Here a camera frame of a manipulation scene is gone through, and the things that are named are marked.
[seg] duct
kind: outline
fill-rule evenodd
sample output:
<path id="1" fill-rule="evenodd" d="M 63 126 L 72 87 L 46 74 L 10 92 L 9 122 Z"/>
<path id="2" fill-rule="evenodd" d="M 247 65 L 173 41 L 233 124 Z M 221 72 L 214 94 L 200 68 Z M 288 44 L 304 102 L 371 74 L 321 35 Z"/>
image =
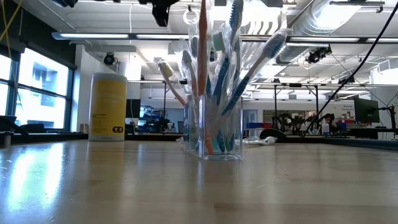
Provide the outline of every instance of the duct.
<path id="1" fill-rule="evenodd" d="M 330 5 L 331 0 L 314 0 L 292 26 L 292 35 L 330 35 L 345 24 L 361 6 Z M 286 47 L 278 64 L 289 64 L 307 53 L 308 47 Z"/>

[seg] white toothbrush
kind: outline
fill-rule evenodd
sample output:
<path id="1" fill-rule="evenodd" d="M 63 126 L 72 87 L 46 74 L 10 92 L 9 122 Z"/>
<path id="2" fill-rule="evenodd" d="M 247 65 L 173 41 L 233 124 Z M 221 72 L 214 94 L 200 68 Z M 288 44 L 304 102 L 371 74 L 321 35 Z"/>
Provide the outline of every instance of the white toothbrush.
<path id="1" fill-rule="evenodd" d="M 173 71 L 170 68 L 170 66 L 166 63 L 166 62 L 158 62 L 158 66 L 159 66 L 159 70 L 161 72 L 161 74 L 164 77 L 165 82 L 167 83 L 167 85 L 169 86 L 171 92 L 174 94 L 174 96 L 178 99 L 178 101 L 185 106 L 185 101 L 184 99 L 177 93 L 177 91 L 175 91 L 174 86 L 171 84 L 169 77 L 173 76 Z"/>

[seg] table surface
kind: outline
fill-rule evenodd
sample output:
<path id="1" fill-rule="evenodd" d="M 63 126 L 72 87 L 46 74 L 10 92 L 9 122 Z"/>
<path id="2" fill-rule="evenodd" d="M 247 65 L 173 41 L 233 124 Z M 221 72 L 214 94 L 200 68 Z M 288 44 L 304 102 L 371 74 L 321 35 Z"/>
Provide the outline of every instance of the table surface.
<path id="1" fill-rule="evenodd" d="M 398 223 L 398 153 L 249 147 L 201 161 L 175 142 L 0 149 L 0 223 Z"/>

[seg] cable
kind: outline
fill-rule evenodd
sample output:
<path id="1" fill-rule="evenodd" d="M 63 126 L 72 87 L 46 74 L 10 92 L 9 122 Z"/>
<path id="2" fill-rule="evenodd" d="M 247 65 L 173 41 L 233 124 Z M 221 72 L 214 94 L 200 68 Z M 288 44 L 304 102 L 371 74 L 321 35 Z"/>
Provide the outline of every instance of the cable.
<path id="1" fill-rule="evenodd" d="M 333 56 L 333 58 L 336 59 L 336 61 L 343 67 L 343 69 L 346 70 L 346 73 L 349 74 L 348 70 L 340 63 L 340 61 L 337 60 L 337 58 L 336 58 L 333 54 L 331 54 L 331 56 Z M 362 83 L 360 83 L 355 77 L 354 77 L 354 79 L 355 79 L 355 81 L 357 81 L 359 84 L 362 85 Z M 368 88 L 366 88 L 365 86 L 363 86 L 363 88 L 364 88 L 365 90 L 367 90 L 367 91 L 369 92 L 369 94 L 371 94 L 371 95 L 374 96 L 376 99 L 378 99 L 382 104 L 384 104 L 385 106 L 387 106 L 387 104 L 386 104 L 385 102 L 383 102 L 382 100 L 380 100 L 380 99 L 379 99 L 374 93 L 372 93 Z"/>
<path id="2" fill-rule="evenodd" d="M 311 120 L 310 125 L 308 125 L 307 130 L 304 132 L 303 138 L 305 138 L 305 136 L 307 135 L 308 130 L 311 128 L 311 126 L 314 124 L 315 122 L 315 118 L 317 118 L 320 113 L 322 113 L 322 111 L 326 108 L 326 106 L 330 103 L 331 99 L 333 99 L 336 94 L 348 83 L 348 81 L 354 77 L 355 74 L 358 73 L 358 71 L 361 69 L 361 67 L 365 64 L 365 61 L 368 59 L 368 57 L 370 56 L 370 54 L 372 53 L 373 49 L 376 47 L 377 43 L 379 42 L 379 39 L 381 38 L 381 36 L 383 35 L 384 31 L 386 31 L 388 25 L 390 24 L 392 18 L 394 17 L 395 13 L 397 12 L 398 9 L 398 2 L 396 4 L 396 6 L 394 7 L 394 9 L 392 10 L 391 15 L 389 16 L 388 20 L 386 21 L 386 23 L 384 24 L 384 27 L 382 28 L 382 30 L 380 31 L 380 34 L 376 37 L 376 40 L 373 42 L 371 48 L 369 49 L 368 53 L 366 54 L 365 58 L 363 58 L 362 62 L 359 64 L 359 66 L 356 68 L 356 70 L 349 76 L 349 78 L 347 78 L 343 84 L 340 85 L 339 88 L 337 88 L 337 90 L 332 94 L 331 97 L 329 97 L 329 100 L 322 106 L 322 109 L 318 112 L 318 114 Z"/>
<path id="3" fill-rule="evenodd" d="M 1 36 L 0 36 L 0 41 L 2 41 L 2 38 L 4 37 L 4 35 L 6 35 L 6 32 L 7 32 L 8 29 L 10 28 L 12 22 L 14 21 L 15 16 L 17 15 L 17 13 L 18 13 L 18 11 L 19 11 L 19 8 L 21 7 L 22 2 L 23 2 L 23 0 L 19 0 L 17 9 L 16 9 L 16 10 L 14 11 L 14 13 L 12 14 L 10 21 L 8 22 L 6 28 L 4 29 L 3 33 L 2 33 Z"/>
<path id="4" fill-rule="evenodd" d="M 131 113 L 131 122 L 133 123 L 133 124 L 135 124 L 134 123 L 134 120 L 133 120 L 133 115 L 132 115 L 132 100 L 130 100 L 130 113 Z"/>
<path id="5" fill-rule="evenodd" d="M 2 19 L 3 19 L 3 21 L 4 21 L 4 27 L 6 27 L 6 26 L 7 26 L 6 9 L 5 9 L 5 7 L 6 7 L 6 2 L 3 1 L 3 2 L 1 3 L 1 6 L 2 6 Z M 5 30 L 5 31 L 6 31 L 6 40 L 7 40 L 8 55 L 9 55 L 10 58 L 11 58 L 11 49 L 10 49 L 10 41 L 9 41 L 9 39 L 8 39 L 8 31 L 7 31 L 7 30 Z"/>
<path id="6" fill-rule="evenodd" d="M 131 34 L 131 31 L 132 31 L 132 26 L 131 26 L 131 8 L 132 8 L 132 6 L 133 6 L 133 4 L 131 4 L 130 11 L 129 11 L 130 34 Z"/>
<path id="7" fill-rule="evenodd" d="M 346 70 L 346 72 L 348 73 L 347 69 L 340 63 L 340 61 L 337 60 L 337 58 L 336 58 L 333 54 L 331 54 L 331 56 L 333 56 L 333 58 L 335 58 L 336 61 L 337 61 L 337 62 L 343 67 L 343 69 Z M 397 93 L 396 93 L 396 94 L 391 98 L 391 100 L 386 104 L 385 102 L 383 102 L 382 100 L 380 100 L 380 98 L 378 98 L 374 93 L 372 93 L 368 88 L 366 88 L 365 86 L 363 86 L 363 88 L 364 88 L 365 90 L 367 90 L 367 91 L 368 91 L 372 96 L 374 96 L 377 100 L 379 100 L 382 104 L 384 104 L 384 106 L 386 106 L 386 107 L 388 107 L 388 106 L 390 105 L 391 101 L 398 95 L 398 91 L 397 91 Z"/>
<path id="8" fill-rule="evenodd" d="M 397 91 L 397 93 L 391 98 L 391 100 L 390 101 L 388 101 L 388 104 L 387 104 L 387 106 L 388 105 L 390 105 L 390 103 L 391 103 L 391 101 L 396 97 L 398 95 L 398 91 Z"/>

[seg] fluorescent light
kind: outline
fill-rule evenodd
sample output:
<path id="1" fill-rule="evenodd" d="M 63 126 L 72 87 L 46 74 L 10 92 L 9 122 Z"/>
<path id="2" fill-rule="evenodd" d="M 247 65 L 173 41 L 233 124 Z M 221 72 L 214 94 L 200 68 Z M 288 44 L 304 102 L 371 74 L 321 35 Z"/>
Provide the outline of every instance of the fluorescent light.
<path id="1" fill-rule="evenodd" d="M 286 43 L 288 47 L 329 47 L 328 44 L 313 44 L 313 43 Z"/>
<path id="2" fill-rule="evenodd" d="M 367 43 L 373 43 L 376 38 L 368 38 L 366 40 Z M 380 38 L 379 43 L 391 43 L 391 42 L 398 42 L 398 38 Z"/>
<path id="3" fill-rule="evenodd" d="M 355 37 L 291 37 L 290 41 L 307 42 L 357 42 L 359 38 Z"/>
<path id="4" fill-rule="evenodd" d="M 164 97 L 149 97 L 152 100 L 164 100 Z M 176 100 L 176 97 L 166 97 L 166 100 Z"/>
<path id="5" fill-rule="evenodd" d="M 61 37 L 69 39 L 128 39 L 127 34 L 60 34 Z"/>
<path id="6" fill-rule="evenodd" d="M 174 39 L 188 39 L 188 35 L 170 35 L 170 34 L 137 34 L 137 39 L 167 39 L 167 40 L 174 40 Z"/>
<path id="7" fill-rule="evenodd" d="M 162 81 L 156 80 L 129 80 L 128 83 L 164 83 Z"/>

